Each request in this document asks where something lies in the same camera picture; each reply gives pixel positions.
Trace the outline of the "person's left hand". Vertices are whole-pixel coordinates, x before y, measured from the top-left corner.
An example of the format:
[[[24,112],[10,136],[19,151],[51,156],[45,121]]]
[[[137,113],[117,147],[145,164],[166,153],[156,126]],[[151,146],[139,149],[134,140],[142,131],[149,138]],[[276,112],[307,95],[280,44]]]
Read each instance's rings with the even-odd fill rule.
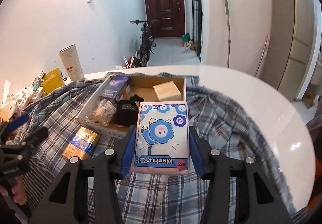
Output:
[[[9,179],[9,184],[12,185],[11,192],[13,194],[13,201],[16,204],[25,205],[27,196],[22,176],[16,176],[15,178]]]

